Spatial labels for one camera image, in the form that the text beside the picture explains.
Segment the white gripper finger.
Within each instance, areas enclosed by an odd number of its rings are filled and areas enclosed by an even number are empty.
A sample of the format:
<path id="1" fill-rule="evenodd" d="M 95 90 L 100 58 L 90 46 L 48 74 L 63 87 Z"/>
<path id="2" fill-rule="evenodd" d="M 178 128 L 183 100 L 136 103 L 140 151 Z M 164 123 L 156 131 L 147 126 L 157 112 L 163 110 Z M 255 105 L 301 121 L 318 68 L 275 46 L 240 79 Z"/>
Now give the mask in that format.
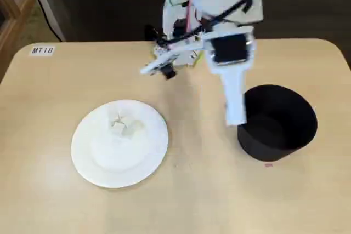
<path id="1" fill-rule="evenodd" d="M 220 76 L 225 96 L 225 119 L 228 126 L 245 124 L 246 110 L 244 103 L 245 72 L 253 65 L 253 60 L 227 65 L 217 65 L 208 60 L 210 72 Z"/>

